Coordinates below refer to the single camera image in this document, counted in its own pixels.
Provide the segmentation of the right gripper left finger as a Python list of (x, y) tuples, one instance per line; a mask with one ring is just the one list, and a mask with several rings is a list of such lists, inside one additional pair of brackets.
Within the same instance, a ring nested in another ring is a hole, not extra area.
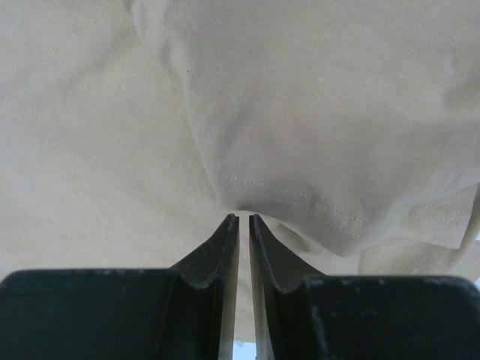
[(231, 359), (239, 219), (169, 268), (16, 271), (1, 282), (3, 359)]

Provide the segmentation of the beige t shirt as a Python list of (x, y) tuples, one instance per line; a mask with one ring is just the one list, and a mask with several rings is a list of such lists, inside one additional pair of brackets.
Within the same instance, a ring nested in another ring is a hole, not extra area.
[(170, 266), (230, 212), (477, 281), (479, 3), (1, 3), (2, 275)]

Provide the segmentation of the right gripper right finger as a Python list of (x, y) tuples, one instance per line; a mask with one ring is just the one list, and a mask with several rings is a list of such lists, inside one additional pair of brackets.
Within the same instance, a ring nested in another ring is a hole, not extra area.
[(249, 218), (258, 359), (477, 359), (479, 291), (451, 276), (328, 276)]

